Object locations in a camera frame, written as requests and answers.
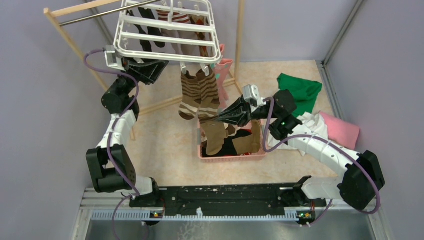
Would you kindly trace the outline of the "plain tan brown sock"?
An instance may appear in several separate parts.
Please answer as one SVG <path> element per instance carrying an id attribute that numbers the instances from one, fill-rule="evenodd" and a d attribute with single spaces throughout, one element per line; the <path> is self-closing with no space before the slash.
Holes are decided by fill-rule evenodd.
<path id="1" fill-rule="evenodd" d="M 218 154 L 228 137 L 225 124 L 222 122 L 209 121 L 200 124 L 207 138 L 206 154 L 209 156 Z"/>

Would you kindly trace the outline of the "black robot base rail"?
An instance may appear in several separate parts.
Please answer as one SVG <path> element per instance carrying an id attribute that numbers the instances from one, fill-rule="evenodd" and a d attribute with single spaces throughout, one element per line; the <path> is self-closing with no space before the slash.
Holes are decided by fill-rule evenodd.
<path id="1" fill-rule="evenodd" d="M 336 201 L 333 196 L 307 197 L 305 176 L 296 183 L 204 185 L 162 187 L 153 196 L 124 200 L 119 193 L 96 193 L 88 189 L 83 208 L 95 208 L 99 220 L 160 221 L 287 221 L 310 226 Z"/>

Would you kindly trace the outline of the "brown striped sock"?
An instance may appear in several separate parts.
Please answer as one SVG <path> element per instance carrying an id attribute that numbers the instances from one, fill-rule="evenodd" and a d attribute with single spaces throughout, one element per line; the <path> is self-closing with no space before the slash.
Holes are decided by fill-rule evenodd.
<path id="1" fill-rule="evenodd" d="M 182 99 L 179 104 L 178 114 L 184 120 L 192 120 L 197 116 L 202 98 L 200 85 L 196 76 L 187 71 L 181 74 Z"/>
<path id="2" fill-rule="evenodd" d="M 214 117 L 218 113 L 220 106 L 216 76 L 210 66 L 208 70 L 209 75 L 206 75 L 202 70 L 196 73 L 201 97 L 200 107 L 197 112 L 199 120 Z"/>

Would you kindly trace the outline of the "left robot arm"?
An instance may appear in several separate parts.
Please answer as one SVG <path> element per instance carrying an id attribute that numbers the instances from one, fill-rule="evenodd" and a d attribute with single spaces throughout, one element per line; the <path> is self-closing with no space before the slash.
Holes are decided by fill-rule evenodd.
<path id="1" fill-rule="evenodd" d="M 87 60 L 84 63 L 91 70 L 117 77 L 101 97 L 102 106 L 111 117 L 109 125 L 98 145 L 85 155 L 93 187 L 98 193 L 127 192 L 132 198 L 141 196 L 147 206 L 154 207 L 161 194 L 155 190 L 154 179 L 137 175 L 126 144 L 140 114 L 140 83 L 154 84 L 169 63 L 125 60 L 123 70 L 95 67 Z"/>

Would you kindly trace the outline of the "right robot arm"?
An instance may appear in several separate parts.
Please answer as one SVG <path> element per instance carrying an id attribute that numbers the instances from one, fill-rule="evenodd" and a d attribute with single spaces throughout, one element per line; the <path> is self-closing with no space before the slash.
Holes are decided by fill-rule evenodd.
<path id="1" fill-rule="evenodd" d="M 281 145 L 296 148 L 326 165 L 336 177 L 308 177 L 293 192 L 299 206 L 315 199 L 343 200 L 363 214 L 375 214 L 381 207 L 380 190 L 385 185 L 378 157 L 371 151 L 363 153 L 347 149 L 293 116 L 297 106 L 289 90 L 279 90 L 271 97 L 260 97 L 255 85 L 247 85 L 232 105 L 212 117 L 244 127 L 253 120 L 265 120 L 262 149 L 271 153 Z"/>

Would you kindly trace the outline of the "pink sock with teal spots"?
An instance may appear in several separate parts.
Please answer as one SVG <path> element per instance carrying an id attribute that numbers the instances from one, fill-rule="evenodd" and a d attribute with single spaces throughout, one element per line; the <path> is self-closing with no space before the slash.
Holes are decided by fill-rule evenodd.
<path id="1" fill-rule="evenodd" d="M 221 58 L 223 59 L 224 58 L 224 53 L 225 53 L 225 44 L 220 44 L 219 45 L 219 51 L 220 51 L 220 54 L 221 54 Z"/>

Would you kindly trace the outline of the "white plastic clip hanger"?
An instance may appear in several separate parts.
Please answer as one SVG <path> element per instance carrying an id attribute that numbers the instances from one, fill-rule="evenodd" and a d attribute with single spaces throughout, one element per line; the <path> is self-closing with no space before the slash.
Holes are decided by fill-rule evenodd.
<path id="1" fill-rule="evenodd" d="M 181 72 L 186 64 L 199 64 L 209 74 L 208 66 L 223 58 L 212 4 L 208 0 L 147 3 L 122 1 L 113 44 L 106 48 L 110 68 L 122 70 L 119 59 L 163 60 L 178 62 Z"/>

